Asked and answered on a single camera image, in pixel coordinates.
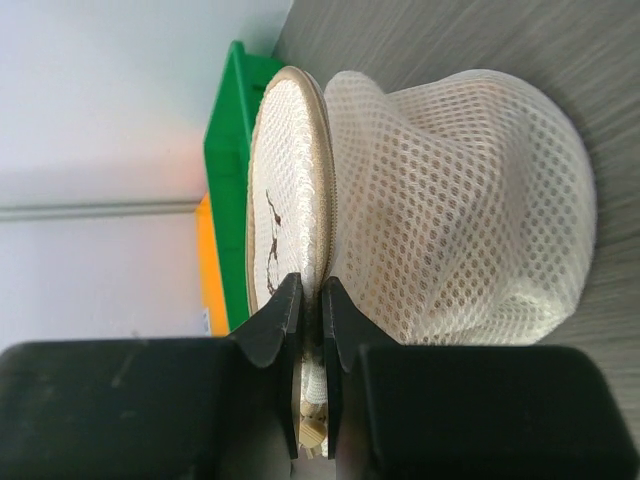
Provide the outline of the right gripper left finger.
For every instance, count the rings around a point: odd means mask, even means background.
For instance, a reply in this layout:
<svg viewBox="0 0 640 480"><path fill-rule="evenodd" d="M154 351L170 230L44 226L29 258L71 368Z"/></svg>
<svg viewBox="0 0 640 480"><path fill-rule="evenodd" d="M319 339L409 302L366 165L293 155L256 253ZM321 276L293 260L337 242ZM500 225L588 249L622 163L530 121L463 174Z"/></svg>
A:
<svg viewBox="0 0 640 480"><path fill-rule="evenodd" d="M21 343L1 356L5 479L287 479L303 292L220 337Z"/></svg>

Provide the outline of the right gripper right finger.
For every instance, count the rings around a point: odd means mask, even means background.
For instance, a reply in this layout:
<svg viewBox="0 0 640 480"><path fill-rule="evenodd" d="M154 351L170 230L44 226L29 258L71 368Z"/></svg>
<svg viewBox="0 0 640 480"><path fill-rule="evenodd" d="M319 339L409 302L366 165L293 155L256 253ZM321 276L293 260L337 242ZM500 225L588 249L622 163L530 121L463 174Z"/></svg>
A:
<svg viewBox="0 0 640 480"><path fill-rule="evenodd" d="M322 290L328 452L340 479L621 479L625 423L564 346L405 346Z"/></svg>

